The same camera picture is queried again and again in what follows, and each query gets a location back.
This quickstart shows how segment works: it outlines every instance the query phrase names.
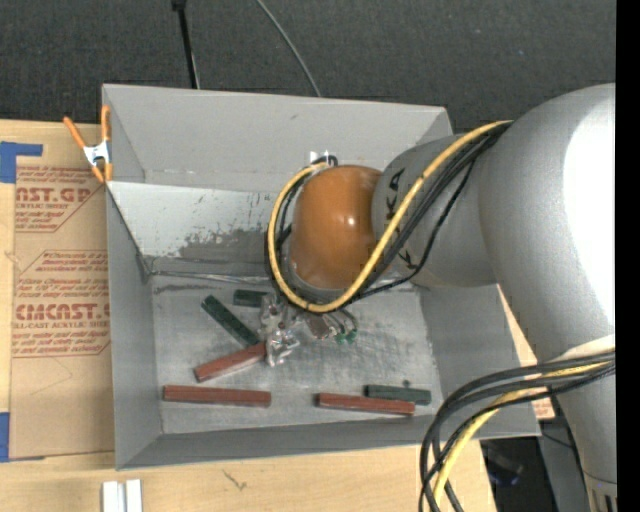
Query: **red stick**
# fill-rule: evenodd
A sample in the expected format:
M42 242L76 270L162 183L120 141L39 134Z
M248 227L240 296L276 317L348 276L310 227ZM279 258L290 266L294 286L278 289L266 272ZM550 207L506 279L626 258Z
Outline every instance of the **red stick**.
M264 343L252 345L244 350L234 352L228 356L220 357L201 364L194 369L196 380L204 382L205 380L220 377L236 370L246 368L259 361L262 361L266 355L266 347Z
M412 416L416 406L404 400L386 400L357 395L339 395L335 393L318 393L316 403L319 407L330 409L346 409L350 411L382 412Z
M163 388L163 398L167 402L242 405L247 407L269 407L271 405L271 393L251 389L167 385Z

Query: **cardboard box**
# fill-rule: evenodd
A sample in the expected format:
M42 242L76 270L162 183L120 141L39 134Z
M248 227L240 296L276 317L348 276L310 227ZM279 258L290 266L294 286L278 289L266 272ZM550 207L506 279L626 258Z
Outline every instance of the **cardboard box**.
M11 354L9 457L111 450L105 189L62 123L2 121L0 142L17 153L3 202L15 227L2 260L15 274L3 282L13 318L0 345Z

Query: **black cable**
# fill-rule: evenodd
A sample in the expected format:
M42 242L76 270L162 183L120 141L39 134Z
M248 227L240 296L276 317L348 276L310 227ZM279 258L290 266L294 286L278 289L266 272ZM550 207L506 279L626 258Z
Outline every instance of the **black cable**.
M433 478L434 474L436 471L438 471L441 467L442 464L446 458L446 456L449 454L449 451L452 449L455 441L458 439L458 437L462 434L462 432L468 427L468 425L475 421L478 417L480 417L481 415L486 414L487 412L491 412L493 410L496 409L501 409L503 407L509 407L512 405L516 405L516 404L521 404L521 403L527 403L527 402L532 402L535 400L539 400L541 398L547 398L547 397L551 397L554 395L558 395L561 393L566 393L568 391L572 391L574 389L578 389L580 387L586 386L587 384L590 384L596 380L602 379L608 375L611 375L615 373L615 361L613 361L611 364L603 367L603 368L599 368L596 370L591 370L588 372L585 372L584 377L578 379L576 382L571 382L569 384L565 384L565 385L561 385L557 388L551 389L549 391L543 391L543 392L538 392L526 397L521 397L521 398L517 398L517 399L513 399L507 402L503 402L501 404L496 404L496 405L492 405L489 407L484 408L483 410L479 411L478 413L474 414L472 417L470 417L469 419L467 419L465 422L463 422L462 425L460 425L458 427L458 429L454 432L454 434L449 438L449 441L447 442L445 448L442 450L442 452L440 453L440 455L437 457L436 462L434 463L432 469L429 472L426 472L426 468L425 471L422 470L422 468L424 467L421 463L421 478L423 479L423 486L422 486L422 491L421 491L421 498L420 498L420 502L419 502L419 510L422 511L423 510L423 505L422 505L422 496L424 495L427 498L427 501L429 502L429 506L432 510L432 512L438 512L440 509L437 506L437 503L435 502L435 498L433 497L433 491L429 485L429 481L431 480L431 478ZM432 446L434 447L434 455L435 455L435 447L439 447L439 438L437 439L433 439L431 441Z
M464 394L466 394L467 392L469 392L469 391L471 391L473 389L477 389L479 387L483 387L485 385L491 384L493 382L497 382L497 381L500 381L500 380L506 380L508 378L513 378L513 377L516 377L516 376L525 376L526 374L531 374L531 373L542 373L542 372L549 372L549 371L553 371L553 370L560 370L560 369L566 369L566 368L571 368L571 367L582 366L582 365L586 365L586 364L608 362L608 361L614 360L614 358L615 358L615 356L614 356L613 353L596 354L596 355L593 355L593 356L585 356L585 357L575 358L575 359L571 359L571 360L557 361L557 362L552 362L552 363L543 363L543 364L540 364L540 365L537 365L537 366L534 366L534 367L514 368L514 369L510 369L510 370L505 370L505 371L502 371L502 372L497 372L497 373L482 377L480 379L476 379L476 380L466 384L465 386L462 386L458 390L456 390L442 404L442 406L440 407L440 410L438 411L438 414L440 414L441 410L450 410L449 409L451 407L450 404L452 402L455 402L455 401L459 400L460 397L463 396ZM445 415L440 420L440 424L443 423L447 419L447 417L449 415ZM426 442L426 440L427 440L427 438L429 436L431 436L431 438L435 439L436 441L434 441L432 443L427 443L426 446L428 446L429 444L432 444L433 445L434 457L438 458L438 457L440 457L440 443L439 443L440 435L439 435L438 422L434 421L434 423L432 423L431 427L429 428L429 431L428 431L427 435L425 436L425 440L423 442ZM425 457L426 457L426 452L424 450L424 444L423 444L423 449L420 452L420 467L424 467L426 465ZM457 499L457 497L456 497L456 495L455 495L455 493L453 491L453 488L451 487L451 485L448 482L445 485L445 491L447 493L449 501L451 502L454 510L456 510L456 512L461 511L462 508L459 507L458 499Z
M331 167L336 167L337 165L339 165L338 159L334 155L329 155L329 154L325 154L316 158L309 165L310 166L318 165L321 162L326 162ZM287 195L284 197L282 206L280 207L280 211L278 212L278 215L276 217L276 220L277 221L279 220L279 228L275 233L275 240L276 240L275 250L276 250L276 257L278 262L280 262L280 251L282 249L282 245L284 244L287 237L291 234L291 229L292 229L291 224L289 224L289 226L287 226L286 228L284 227L284 224L287 218L287 211L289 210L291 202L293 201L294 197L296 196L300 188L302 188L302 186L307 182L307 180L310 177L311 176L308 174L306 176L303 176L299 181L297 181L291 187L291 189L287 192ZM266 260L268 261L268 253L265 253L265 257L266 257Z
M291 52L295 56L296 60L298 61L298 64L300 64L300 67L302 68L302 71L304 71L304 74L307 77L307 80L309 81L309 83L311 84L311 87L313 88L313 91L316 93L316 96L318 96L318 98L321 98L322 97L322 93L320 92L320 89L316 85L315 80L311 76L311 72L309 71L309 69L307 68L307 65L304 63L304 60L302 59L302 57L298 53L298 50L296 50L296 47L291 42L291 39L289 39L289 36L287 35L287 33L284 31L284 29L282 28L280 23L278 23L278 20L276 19L276 17L267 8L265 3L262 0L255 0L255 1L258 4L258 6L260 7L260 9L262 9L264 11L264 13L267 15L267 17L274 24L274 26L276 27L276 29L278 30L278 32L282 36L282 39L284 39L285 43L287 43L287 46L289 47L289 49L291 50Z
M182 34L182 44L184 45L184 54L187 59L187 68L189 69L189 82L191 83L192 89L200 89L200 79L196 69L196 58L191 49L187 15L184 12L186 7L187 0L171 0L171 8L178 13L178 18L180 19L180 33Z
M528 375L534 375L538 373L544 374L544 373L554 372L558 370L566 370L566 369L574 368L578 366L586 366L589 364L597 364L597 363L605 363L605 362L608 363L611 361L615 361L614 352L607 352L604 354L595 354L592 356L584 356L579 358L567 359L563 361L541 363L534 366L525 366L522 368L512 368L509 370L503 370L501 372L492 373L490 375L480 377L479 379L475 379L465 384L464 386L458 388L442 403L442 405L438 409L438 412L436 413L436 418L431 423L431 426L427 431L425 439L434 437L437 434L438 429L440 428L440 425L444 423L444 421L446 421L446 419L449 416L451 416L455 411L459 410L461 407L469 405L470 403L473 403L473 401L490 398L492 396L495 396L496 394L502 394L504 392L509 392L509 391L517 391L518 389L522 389L522 386L521 386L522 383L531 384L535 380L515 381L508 384L502 384L500 386L493 386L491 388L486 388L484 390L481 389L490 384L493 384L495 382L505 381L508 379L523 378ZM468 398L470 396L476 397L475 400L469 400ZM426 465L426 455L427 455L426 453L421 452L421 455L420 455L421 466Z
M433 245L435 243L436 237L444 225L444 222L449 215L451 209L453 208L456 200L462 193L464 186L466 185L471 171L473 170L473 165L477 158L484 153L487 149L497 142L498 138L504 131L508 128L510 124L503 124L497 126L493 130L485 133L481 138L477 141L470 143L466 148L461 149L458 153L456 153L444 172L442 172L437 178L436 182L433 184L432 188L429 192L422 198L420 204L414 211L414 213L408 218L407 222L403 226L401 232L398 237L394 241L394 243L389 247L389 249L385 252L382 261L377 265L377 269L371 273L371 276L367 279L365 284L362 286L362 291L357 292L354 297L347 303L352 304L358 300L361 300L365 297L369 297L376 293L380 293L396 286L399 286L407 281L411 280L415 277L424 267L427 262L427 259L431 253ZM434 229L431 231L431 235L429 240L425 246L425 250L422 253L422 257L418 262L416 268L412 271L411 274L400 278L392 283L388 283L383 286L379 286L377 288L370 289L369 287L380 277L380 275L384 272L384 270L391 264L391 262L398 255L406 241L409 239L418 223L422 220L426 212L433 205L433 203L437 200L440 194L446 189L446 187L453 181L453 179L462 171L467 168L467 173L465 177L462 179L460 185L456 188L451 198L447 202L447 205L443 209L442 214L438 218Z

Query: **wire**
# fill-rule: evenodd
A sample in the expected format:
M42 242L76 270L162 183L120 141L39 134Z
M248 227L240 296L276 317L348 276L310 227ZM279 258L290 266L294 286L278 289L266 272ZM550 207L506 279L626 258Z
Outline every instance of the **wire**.
M465 168L468 168L465 177L462 179L460 185L457 187L456 191L452 195L452 198L449 200L447 206L445 207L443 214L438 219L438 223L434 228L434 232L432 232L431 239L427 244L427 248L425 252L427 255L431 251L431 246L435 240L435 237L440 230L440 227L444 223L449 211L453 207L455 200L458 198L461 193L464 185L466 184L467 179L473 169L473 164L476 162L478 156L484 153L487 149L492 147L498 140L498 138L504 133L504 131L511 125L510 122L500 124L489 130L481 137L479 137L473 144L469 145L467 148L462 148L453 158L451 163L445 168L445 171L436 178L436 182L433 187L429 190L429 193L425 195L422 201L419 203L417 209L413 212L413 214L407 220L402 233L398 236L397 240L394 244L389 248L388 254L385 254L384 259L382 261L382 268L386 268L386 266L390 265L395 256L400 252L400 249L407 242L414 229L418 226L420 221L424 218L427 210L431 208L433 203L438 199L440 194L449 186L449 184L453 181L453 179Z
M358 292L349 301L349 304L356 302L358 300L364 299L365 297L370 297L371 295L374 295L376 293L380 293L380 292L389 290L391 288L394 288L396 286L399 286L403 283L406 283L407 281L410 281L413 277L415 277L422 270L422 268L427 262L427 259L429 258L429 255L431 254L431 249L433 248L435 239L438 236L438 233L440 232L440 228L444 225L444 221L448 217L451 209L453 208L453 205L455 204L456 200L462 193L462 190L464 189L464 186L467 183L467 180L471 174L471 171L473 170L473 166L476 161L475 159L483 151L485 151L492 145L492 144L489 145L487 143L489 140L491 139L483 140L479 144L473 146L471 151L466 152L466 154L463 155L463 158L460 158L458 159L457 162L452 162L451 165L447 166L446 171L449 171L449 172L443 173L441 176L438 177L438 181L433 185L433 188L430 189L429 193L427 193L427 195L425 195L425 197L422 199L422 201L418 205L418 208L410 216L409 220L407 221L402 231L398 235L398 238L396 239L396 241L389 248L388 252L385 253L382 262L378 265L378 269L374 270L371 273L371 275L367 279L367 283L365 283L365 285L363 286L362 291ZM422 257L420 258L418 265L416 265L416 267L413 269L411 274L405 277L402 277L400 279L397 279L396 281L393 281L391 283L385 284L383 286L378 286L376 288L369 288L374 282L376 282L376 280L380 277L380 275L384 272L384 270L391 264L393 259L398 255L398 253L400 252L400 249L404 246L406 241L409 239L409 237L413 233L414 229L417 227L418 222L422 220L426 211L433 205L433 203L435 202L437 197L440 195L440 193L451 183L451 181L453 181L453 179L459 174L459 172L467 166L468 166L468 170L466 175L461 180L460 184L458 185L454 193L451 195L451 198L447 202L447 205L443 209L442 214L438 218L438 221L436 222L435 227L431 231L431 235L429 237L429 240L427 241L427 244L425 245L425 249L422 253Z
M180 33L182 34L182 44L184 46L184 54L187 58L187 67L189 68L189 81L192 89L200 89L200 78L196 69L196 58L191 49L191 37L189 36L189 26L187 24L187 15L184 10L187 6L187 0L171 0L171 6L177 11L180 19Z
M461 409L462 407L469 405L475 401L489 398L507 391L511 391L514 389L522 389L523 387L529 387L531 385L539 385L540 381L536 381L535 383L532 381L528 381L527 383L517 383L512 382L510 384L502 384L500 387L494 386L493 388L481 389L485 388L488 385L491 385L495 382L512 380L513 378L522 378L533 374L540 374L542 372L549 372L553 370L560 370L564 368L571 368L572 366L581 365L581 364L589 364L589 363L597 363L597 362L610 362L615 359L615 352L605 351L603 353L592 354L589 356L583 356L574 358L571 360L554 360L546 363L541 363L535 366L528 366L524 368L513 368L509 370L503 370L501 372L493 373L490 375L486 375L479 379L475 379L472 382L462 386L453 394L451 394L444 403L440 406L438 413L436 414L435 419L431 423L427 434L423 439L423 443L420 450L420 467L427 467L427 451L428 446L433 446L433 452L436 459L440 457L440 441L439 441L439 428L454 412ZM439 465L436 463L431 471L427 472L426 469L422 471L423 478L425 480L430 480L435 473L439 469ZM449 485L445 488L447 490L447 494L454 496L453 490Z
M546 377L555 377L555 376L563 376L563 375L573 375L573 374L581 374L588 370L595 370L602 368L602 365L606 365L607 363L598 363L596 365L590 366L579 366L576 368L570 368L567 370L558 370L557 372L549 373ZM500 398L496 399L491 405L502 406L503 404L520 398L530 392L530 389L522 389L519 391L512 391L509 393L505 393ZM449 474L451 473L451 469L455 465L460 453L467 445L469 440L473 437L473 435L487 422L489 419L498 412L499 408L494 409L492 411L485 412L481 414L478 418L473 420L469 425L463 430L460 437L455 441L453 448L451 449L450 454L446 458L445 463L442 465L440 472L438 474L438 478L436 479L433 494L436 500L436 503L439 503L442 498L442 492L444 491L444 485L449 479Z
M492 128L499 126L501 124L505 124L507 122L508 121L498 121L495 123L482 126L480 128L477 128L476 130L473 130L470 133L467 133L460 139L457 139L455 142L453 142L449 147L447 147L442 153L440 153L440 155L438 155L427 166L427 168L422 172L422 174L418 177L418 179L414 182L414 184L409 189L407 194L404 196L402 202L400 203L400 206L398 207L398 210L392 217L387 228L382 234L380 240L376 244L371 256L369 257L369 260L363 266L356 280L340 297L329 302L328 304L312 304L309 301L298 296L289 287L289 285L286 283L286 281L282 277L282 273L279 268L279 262L277 261L277 255L275 251L275 229L277 226L278 214L279 214L282 202L287 197L287 194L289 193L289 191L296 185L296 183L300 181L302 178L314 172L314 169L310 166L300 171L285 185L285 187L282 189L282 191L278 195L273 207L273 211L271 212L271 218L269 220L269 226L267 228L267 248L269 252L269 263L271 265L274 278L280 290L286 295L289 301L291 301L293 304L307 311L311 311L313 313L328 313L330 311L333 311L345 305L347 301L349 301L349 299L351 299L360 290L365 280L369 277L371 272L374 270L374 267L378 263L385 247L389 244L389 241L391 240L391 237L395 233L396 228L400 224L401 219L404 217L405 213L407 212L411 204L411 201L420 191L420 189L422 188L427 178L429 178L436 170L438 170L440 168L440 165L442 165L449 157L454 155L458 150L460 150L466 144L482 136L484 133L491 130Z
M316 93L316 96L318 96L318 98L322 98L322 93L320 92L320 89L318 88L318 85L316 84L315 80L311 76L311 72L309 71L309 69L307 68L307 65L304 63L304 60L298 53L298 50L296 50L296 47L293 45L293 42L291 42L291 39L289 39L289 36L287 35L287 33L284 31L280 23L278 23L278 20L276 19L276 17L271 13L271 11L267 8L267 6L262 0L255 0L255 1L260 7L260 9L264 11L267 17L274 24L278 32L280 32L282 39L284 39L285 43L287 43L287 46L295 56L296 60L298 61L298 64L300 64L302 71L304 71L304 74L307 77L307 80L309 81L309 83L311 84L313 91Z
M524 403L528 403L528 402L532 402L535 400L539 400L542 398L549 398L561 393L566 393L575 389L578 389L580 387L586 386L588 384L591 384L592 382L595 382L596 380L602 379L604 377L607 377L609 375L612 375L615 373L615 363L613 363L611 365L611 367L605 367L602 370L598 370L596 372L594 372L591 375L588 375L587 377L585 377L584 379L580 379L577 382L571 383L571 384L566 384L564 386L560 386L558 388L555 388L551 391L544 391L544 392L539 392L539 393L535 393L529 396L525 396L525 397L521 397L521 398L517 398L514 400L511 400L509 402L500 404L500 405L494 405L494 406L490 406L487 407L486 409L483 409L482 411L478 412L477 414L473 415L471 418L469 418L467 421L465 421L460 427L458 427L458 429L456 430L456 432L452 435L451 439L447 442L447 445L445 446L445 449L443 450L443 457L446 457L446 455L449 453L449 451L451 450L452 445L454 444L455 440L461 435L462 431L468 427L468 425L477 420L480 416L484 415L487 412L490 412L494 409L502 409L504 407L508 407L511 405L518 405L518 404L524 404ZM453 494L453 489L451 489L451 486L449 484L447 484L449 486L449 489L451 490L451 493ZM425 495L425 497L427 498L427 501L429 502L429 505L431 507L432 512L439 512L440 508L438 506L438 504L435 501L435 497L433 494L433 490L431 489L431 487L428 485L428 483L424 483L423 484L423 494ZM422 510L422 501L420 502L420 510Z
M590 363L606 363L604 368L599 370L587 370L585 365L589 365ZM549 371L549 370L559 370L554 373L553 376L543 376L538 379L529 380L529 381L520 381L520 382L510 382L508 384L501 384L499 386L494 386L493 388L481 389L480 391L475 391L478 388L485 387L494 382L500 382L508 379L512 379L514 377L524 377L528 374L532 374L534 372L540 373L540 371ZM600 354L595 354L591 356L585 356L581 358L575 358L572 360L565 361L553 361L549 363L542 363L536 366L525 367L525 368L515 368L511 370L505 370L502 372L498 372L495 374L491 374L480 379L476 379L467 385L459 388L455 393L453 393L440 407L438 413L436 414L436 418L432 422L427 435L423 440L423 444L421 447L420 453L420 467L424 468L421 470L421 478L423 481L422 494L427 498L429 505L432 510L439 510L437 503L433 497L433 490L429 485L429 481L435 475L435 472L441 470L441 467L446 462L446 458L452 449L455 441L462 435L464 429L472 423L473 420L481 417L482 414L491 411L497 410L499 408L515 405L517 403L526 403L539 398L544 398L547 396L553 396L555 394L559 394L562 392L569 391L571 389L575 389L582 385L586 385L589 382L594 381L595 379L602 378L605 375L613 373L615 371L615 349L607 350ZM515 398L508 402L495 404L485 408L483 411L475 414L467 420L463 425L461 425L458 430L451 436L447 445L445 446L442 453L440 453L440 441L438 435L439 426L456 410L468 405L469 403L475 402L477 400L481 400L483 398L487 398L488 396L495 396L496 394L502 394L505 390L528 390L531 387L539 387L540 385L550 385L550 382L555 382L560 384L560 387L554 388L552 391L545 391L536 393L533 395L529 395L526 397ZM427 471L426 470L426 447L432 445L434 456L436 458L436 462L433 467ZM449 496L452 504L454 505L454 509L456 511L462 511L462 507L460 506L457 498L455 497L455 493L451 486L446 483L444 486L445 491L447 491L447 495ZM422 499L419 503L419 509L423 510L423 502Z
M330 155L329 153L322 155L318 158L316 158L315 160L313 160L311 162L310 165L318 165L318 164L322 164L322 163L326 163L328 167L335 167L338 165L338 159L334 156L334 155ZM280 215L280 228L276 237L276 252L280 250L280 248L282 247L282 244L284 243L284 241L287 239L287 237L291 234L291 224L289 224L286 228L284 227L286 218L287 218L287 211L289 210L289 206L291 205L291 202L293 201L293 198L296 196L296 194L298 193L298 191L300 190L300 188L302 188L302 185L305 184L306 180L309 178L309 176L307 176L304 179L301 179L291 190L290 192L287 194L286 198L285 198L285 202L284 202L284 206L282 207L282 212L279 213Z

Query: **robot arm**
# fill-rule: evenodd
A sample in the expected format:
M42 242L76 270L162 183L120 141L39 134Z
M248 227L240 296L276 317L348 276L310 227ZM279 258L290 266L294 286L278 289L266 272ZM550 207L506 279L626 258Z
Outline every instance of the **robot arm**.
M474 163L414 283L499 283L539 360L570 349L585 355L581 346L596 339L614 345L614 138L613 85L556 98L516 121ZM392 189L415 179L413 164L423 166L429 146L381 178L378 229ZM406 176L393 185L399 167ZM408 250L422 253L457 186L441 194ZM610 376L558 397L594 511L617 510L615 393Z
M428 287L498 283L541 361L569 352L588 355L594 340L614 346L614 117L615 87L592 87L551 100L508 128L496 126L493 145L485 140L474 158L465 160L462 150L447 157L449 164L440 167L457 170L446 180L446 171L435 163L449 148L462 147L459 136L406 151L379 177L343 167L310 178L292 224L289 247L298 250L289 254L285 269L294 288L306 294L293 297L294 303L315 313L347 303L343 298L380 261L376 251L382 243L368 261L361 261L362 254L372 252L372 240L390 235L404 215L397 205L408 204L403 199L419 186L416 204L431 202L424 211L414 207L405 220L406 226L417 219L393 259L405 278ZM366 176L354 179L367 186L356 184L344 204L334 201L331 216L318 214L314 205L336 196L336 187L347 187L349 176ZM370 223L363 220L363 208L371 211ZM277 212L274 208L272 225ZM304 219L315 219L320 227ZM340 240L329 243L323 232L338 233ZM302 243L306 239L337 250L314 250ZM364 251L350 247L354 241ZM270 256L277 270L274 253ZM305 274L296 261L311 259L313 272ZM341 272L346 270L342 281L333 279L336 259ZM307 275L318 279L311 282ZM291 298L286 283L281 289ZM323 305L310 306L316 301ZM592 510L617 510L615 379L592 382L559 401L576 440Z

